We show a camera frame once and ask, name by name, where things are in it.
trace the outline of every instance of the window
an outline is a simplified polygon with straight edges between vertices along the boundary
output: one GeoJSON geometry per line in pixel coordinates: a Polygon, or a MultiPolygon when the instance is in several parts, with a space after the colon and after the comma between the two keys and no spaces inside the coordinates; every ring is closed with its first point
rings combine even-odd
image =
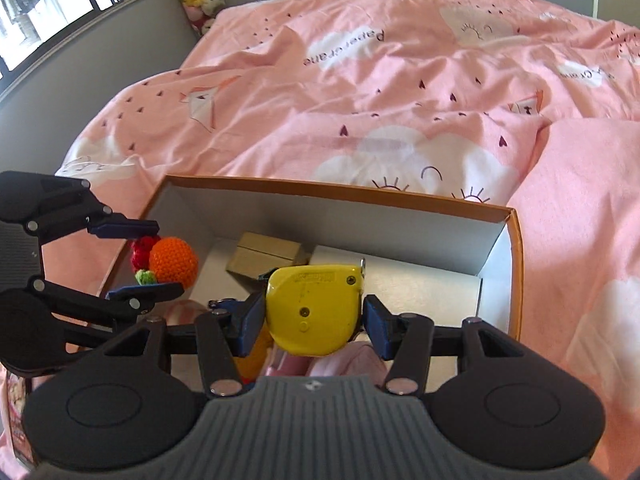
{"type": "Polygon", "coordinates": [[[0,0],[0,91],[61,40],[122,0],[0,0]]]}

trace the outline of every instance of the window frame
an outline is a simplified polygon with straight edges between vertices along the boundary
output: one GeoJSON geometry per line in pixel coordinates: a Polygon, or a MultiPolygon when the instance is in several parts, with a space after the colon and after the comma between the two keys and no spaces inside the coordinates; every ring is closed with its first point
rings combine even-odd
{"type": "Polygon", "coordinates": [[[45,56],[48,52],[54,49],[59,43],[66,38],[77,32],[80,28],[89,24],[96,18],[98,18],[106,10],[113,9],[119,3],[124,0],[110,0],[111,6],[104,10],[100,10],[96,0],[89,0],[89,3],[93,7],[88,13],[80,16],[74,22],[69,23],[66,27],[59,30],[48,40],[43,41],[31,54],[29,54],[24,60],[22,60],[13,70],[9,70],[9,67],[5,63],[2,56],[0,56],[0,94],[6,90],[11,84],[16,81],[24,72],[26,72],[34,63],[36,63],[41,57],[45,56]]]}

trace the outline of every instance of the yellow tape measure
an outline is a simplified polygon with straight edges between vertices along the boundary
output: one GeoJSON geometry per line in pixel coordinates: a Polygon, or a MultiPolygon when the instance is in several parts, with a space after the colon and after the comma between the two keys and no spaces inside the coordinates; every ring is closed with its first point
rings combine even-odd
{"type": "Polygon", "coordinates": [[[360,319],[364,260],[360,266],[283,267],[269,278],[267,326],[293,355],[320,357],[342,348],[360,319]]]}

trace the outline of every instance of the pink bedspread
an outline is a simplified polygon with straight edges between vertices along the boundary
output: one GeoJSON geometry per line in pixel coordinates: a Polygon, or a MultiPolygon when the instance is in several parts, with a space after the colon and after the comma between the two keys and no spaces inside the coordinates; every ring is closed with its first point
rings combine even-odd
{"type": "MultiPolygon", "coordinates": [[[[640,464],[638,66],[640,30],[540,0],[259,2],[113,98],[58,174],[133,217],[165,173],[514,206],[522,340],[601,395],[594,462],[621,479],[640,464]]],[[[119,247],[60,240],[47,276],[95,293],[119,247]]]]}

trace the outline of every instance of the window sill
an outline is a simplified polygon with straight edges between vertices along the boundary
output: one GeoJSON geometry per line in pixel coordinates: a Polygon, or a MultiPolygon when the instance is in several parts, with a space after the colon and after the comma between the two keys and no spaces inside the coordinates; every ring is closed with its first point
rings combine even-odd
{"type": "Polygon", "coordinates": [[[121,3],[116,4],[113,7],[109,7],[109,9],[104,10],[94,20],[91,20],[89,23],[78,28],[78,30],[73,31],[64,40],[57,43],[54,47],[52,47],[46,53],[44,53],[43,56],[39,57],[34,63],[32,63],[27,69],[25,69],[24,72],[22,72],[14,81],[12,81],[7,88],[3,89],[0,92],[0,104],[20,83],[22,83],[33,72],[35,72],[38,69],[38,67],[43,65],[43,63],[47,62],[52,56],[55,56],[58,52],[60,52],[63,48],[65,48],[69,43],[71,43],[72,41],[75,41],[77,38],[82,36],[85,32],[90,30],[92,27],[95,27],[95,25],[98,25],[103,20],[110,18],[114,14],[117,14],[121,10],[124,10],[127,7],[132,6],[133,4],[139,1],[140,0],[124,0],[121,3]]]}

